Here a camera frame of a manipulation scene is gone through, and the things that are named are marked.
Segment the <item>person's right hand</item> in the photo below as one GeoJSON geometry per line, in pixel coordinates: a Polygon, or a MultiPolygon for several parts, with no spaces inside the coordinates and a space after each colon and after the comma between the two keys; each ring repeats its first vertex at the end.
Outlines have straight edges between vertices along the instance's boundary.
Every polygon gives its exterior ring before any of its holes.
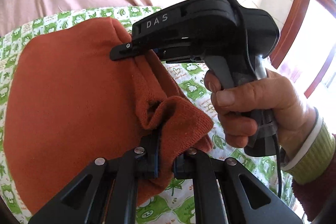
{"type": "Polygon", "coordinates": [[[297,94],[289,79],[276,72],[268,71],[265,79],[222,89],[214,72],[209,70],[205,86],[211,91],[226,142],[232,147],[246,147],[248,137],[257,131],[257,123],[242,113],[271,109],[278,124],[278,142],[286,152],[301,146],[315,124],[315,109],[297,94]]]}

